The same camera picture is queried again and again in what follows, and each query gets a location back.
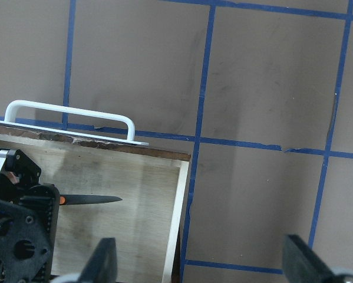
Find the drawer right gripper black left finger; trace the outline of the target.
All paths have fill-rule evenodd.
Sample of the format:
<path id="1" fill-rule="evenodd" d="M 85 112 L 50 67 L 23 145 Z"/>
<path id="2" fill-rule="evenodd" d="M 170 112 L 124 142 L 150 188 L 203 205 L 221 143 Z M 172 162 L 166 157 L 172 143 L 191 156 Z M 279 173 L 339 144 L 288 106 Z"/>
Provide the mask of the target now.
<path id="1" fill-rule="evenodd" d="M 77 282 L 116 282 L 117 251 L 115 238 L 103 238 L 99 241 Z"/>

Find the black gripper body with scissors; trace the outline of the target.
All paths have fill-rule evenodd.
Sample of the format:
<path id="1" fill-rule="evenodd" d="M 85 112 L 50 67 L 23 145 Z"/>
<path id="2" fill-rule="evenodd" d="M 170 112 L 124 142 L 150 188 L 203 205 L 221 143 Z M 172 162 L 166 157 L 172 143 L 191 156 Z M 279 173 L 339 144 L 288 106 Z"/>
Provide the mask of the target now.
<path id="1" fill-rule="evenodd" d="M 59 190 L 19 149 L 0 149 L 0 282 L 49 282 Z"/>

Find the drawer right gripper black right finger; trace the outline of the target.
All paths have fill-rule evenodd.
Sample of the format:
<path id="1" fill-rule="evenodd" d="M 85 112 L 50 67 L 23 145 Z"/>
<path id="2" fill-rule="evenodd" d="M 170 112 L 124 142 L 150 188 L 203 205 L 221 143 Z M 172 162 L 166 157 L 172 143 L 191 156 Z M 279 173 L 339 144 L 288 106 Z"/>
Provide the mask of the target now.
<path id="1" fill-rule="evenodd" d="M 285 236 L 282 270 L 292 283 L 341 282 L 341 277 L 335 275 L 298 235 Z"/>

